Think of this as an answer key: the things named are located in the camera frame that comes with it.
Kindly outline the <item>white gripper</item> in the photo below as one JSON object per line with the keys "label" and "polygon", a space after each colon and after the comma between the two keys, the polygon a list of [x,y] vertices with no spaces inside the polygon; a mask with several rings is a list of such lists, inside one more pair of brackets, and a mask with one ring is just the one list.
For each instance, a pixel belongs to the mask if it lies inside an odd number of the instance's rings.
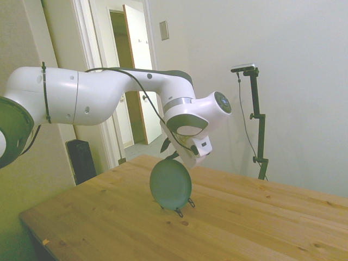
{"label": "white gripper", "polygon": [[166,133],[167,138],[164,140],[160,152],[164,152],[169,147],[169,144],[171,143],[173,147],[175,148],[176,152],[173,152],[172,155],[167,156],[165,159],[175,159],[180,156],[181,160],[183,161],[184,165],[188,167],[189,169],[192,169],[195,166],[200,165],[203,162],[203,157],[195,156],[191,151],[184,148],[182,145],[180,145],[176,140],[175,136],[169,131],[169,129],[165,126],[165,123],[160,121],[160,125],[163,129],[163,131]]}

